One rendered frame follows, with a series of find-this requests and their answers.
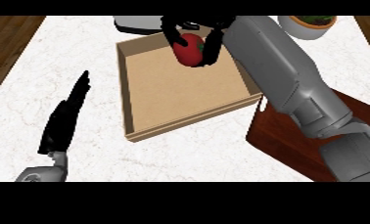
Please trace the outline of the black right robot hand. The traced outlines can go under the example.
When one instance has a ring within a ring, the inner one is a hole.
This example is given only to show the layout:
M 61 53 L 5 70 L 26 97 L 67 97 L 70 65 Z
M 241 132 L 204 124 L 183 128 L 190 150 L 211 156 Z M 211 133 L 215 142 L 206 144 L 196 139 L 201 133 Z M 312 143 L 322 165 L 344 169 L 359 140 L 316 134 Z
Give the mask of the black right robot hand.
M 229 27 L 235 20 L 233 16 L 180 16 L 186 22 L 195 23 L 198 26 L 205 26 L 211 29 L 204 40 L 202 60 L 195 67 L 211 66 L 215 63 L 223 30 Z M 178 43 L 183 47 L 187 46 L 186 40 L 180 37 L 183 33 L 164 34 L 169 48 L 172 50 L 172 44 Z

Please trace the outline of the red tomato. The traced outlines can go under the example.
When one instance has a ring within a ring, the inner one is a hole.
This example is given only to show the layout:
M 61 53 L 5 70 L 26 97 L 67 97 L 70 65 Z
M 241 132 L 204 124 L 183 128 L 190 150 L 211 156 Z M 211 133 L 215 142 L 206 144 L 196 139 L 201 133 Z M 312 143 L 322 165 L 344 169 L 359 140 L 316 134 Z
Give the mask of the red tomato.
M 184 67 L 195 67 L 202 60 L 204 40 L 193 33 L 183 33 L 180 37 L 186 40 L 187 46 L 172 44 L 174 57 Z

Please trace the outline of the cardboard box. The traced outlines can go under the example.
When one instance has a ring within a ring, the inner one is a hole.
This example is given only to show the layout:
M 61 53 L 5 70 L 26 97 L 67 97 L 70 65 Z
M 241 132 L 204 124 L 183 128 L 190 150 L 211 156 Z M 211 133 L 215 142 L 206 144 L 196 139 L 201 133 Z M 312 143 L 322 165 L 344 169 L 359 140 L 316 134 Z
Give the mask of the cardboard box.
M 131 142 L 260 100 L 260 89 L 224 50 L 212 65 L 184 67 L 156 33 L 116 44 L 116 61 L 124 130 Z

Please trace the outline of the dark brown wooden tray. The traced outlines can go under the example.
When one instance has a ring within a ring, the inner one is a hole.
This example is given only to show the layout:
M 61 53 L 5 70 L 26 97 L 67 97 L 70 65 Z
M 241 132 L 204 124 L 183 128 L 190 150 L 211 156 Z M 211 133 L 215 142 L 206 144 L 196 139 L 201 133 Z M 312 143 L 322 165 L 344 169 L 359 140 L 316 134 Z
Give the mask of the dark brown wooden tray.
M 245 140 L 313 181 L 370 182 L 370 105 L 335 91 L 353 114 L 353 130 L 306 138 L 286 114 L 261 97 Z

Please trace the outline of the grey flat appliance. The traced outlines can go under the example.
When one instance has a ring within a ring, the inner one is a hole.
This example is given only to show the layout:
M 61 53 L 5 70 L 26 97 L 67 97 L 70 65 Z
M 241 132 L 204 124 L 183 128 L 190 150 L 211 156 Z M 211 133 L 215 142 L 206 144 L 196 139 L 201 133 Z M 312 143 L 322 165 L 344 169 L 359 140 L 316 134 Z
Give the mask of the grey flat appliance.
M 186 22 L 180 16 L 113 16 L 113 25 L 119 32 L 134 34 L 177 34 L 178 30 L 198 30 L 199 26 Z

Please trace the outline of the white plant pot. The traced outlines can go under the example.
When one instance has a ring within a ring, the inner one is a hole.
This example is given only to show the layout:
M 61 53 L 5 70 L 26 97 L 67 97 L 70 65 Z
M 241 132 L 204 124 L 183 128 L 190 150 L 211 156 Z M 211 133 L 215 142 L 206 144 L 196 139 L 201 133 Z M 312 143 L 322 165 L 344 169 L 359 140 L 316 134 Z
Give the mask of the white plant pot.
M 337 22 L 337 17 L 332 17 L 323 25 L 310 24 L 301 21 L 295 16 L 278 16 L 276 21 L 280 29 L 289 36 L 301 40 L 315 40 L 332 27 Z

